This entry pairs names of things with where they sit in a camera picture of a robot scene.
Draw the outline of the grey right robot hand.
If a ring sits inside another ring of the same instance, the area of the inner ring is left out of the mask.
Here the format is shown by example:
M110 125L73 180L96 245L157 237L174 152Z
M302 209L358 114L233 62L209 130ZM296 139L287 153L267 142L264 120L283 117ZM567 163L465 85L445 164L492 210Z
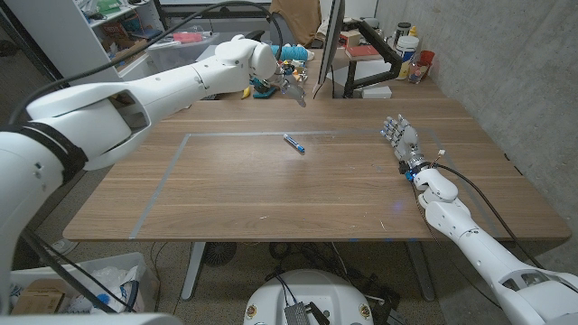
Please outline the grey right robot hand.
M388 116L380 134L391 144L404 172L420 172L428 164L420 148L416 130L401 115L397 118Z

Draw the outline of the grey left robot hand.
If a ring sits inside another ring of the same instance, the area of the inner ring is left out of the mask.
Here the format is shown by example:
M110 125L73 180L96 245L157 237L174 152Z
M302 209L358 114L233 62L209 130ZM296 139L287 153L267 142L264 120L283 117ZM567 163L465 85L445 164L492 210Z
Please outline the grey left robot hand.
M266 79L270 86L278 87L284 95L294 99L301 107L306 107L305 92L296 79L278 67L274 74Z

